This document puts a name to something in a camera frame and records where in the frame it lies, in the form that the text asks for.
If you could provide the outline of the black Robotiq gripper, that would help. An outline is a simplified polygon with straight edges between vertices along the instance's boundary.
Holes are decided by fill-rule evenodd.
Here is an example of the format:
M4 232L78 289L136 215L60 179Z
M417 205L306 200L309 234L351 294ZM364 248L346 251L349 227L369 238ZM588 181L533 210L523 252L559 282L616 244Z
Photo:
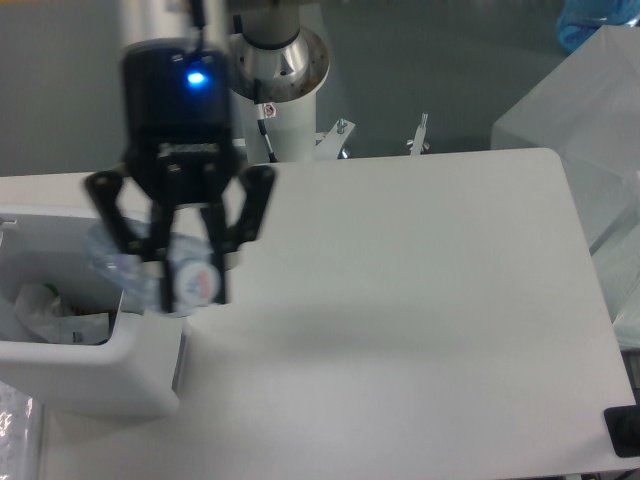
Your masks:
M226 256L258 239L276 181L269 165L242 170L237 179L244 203L236 222L227 223L223 194L239 170L227 55L212 45L196 52L184 38L139 42L125 51L121 73L128 133L124 161L153 199L146 234L119 206L125 174L115 169L90 174L86 192L119 252L155 268L163 313L175 312L169 261L173 204L205 203L199 211L220 281L213 302L226 304Z

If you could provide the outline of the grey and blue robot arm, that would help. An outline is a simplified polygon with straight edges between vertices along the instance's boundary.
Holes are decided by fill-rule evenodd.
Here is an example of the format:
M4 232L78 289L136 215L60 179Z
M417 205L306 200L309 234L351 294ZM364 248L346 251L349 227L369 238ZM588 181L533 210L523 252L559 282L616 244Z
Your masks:
M122 1L126 146L84 182L102 229L96 269L143 309L229 300L227 273L259 237L278 166L315 149L289 114L329 72L296 1Z

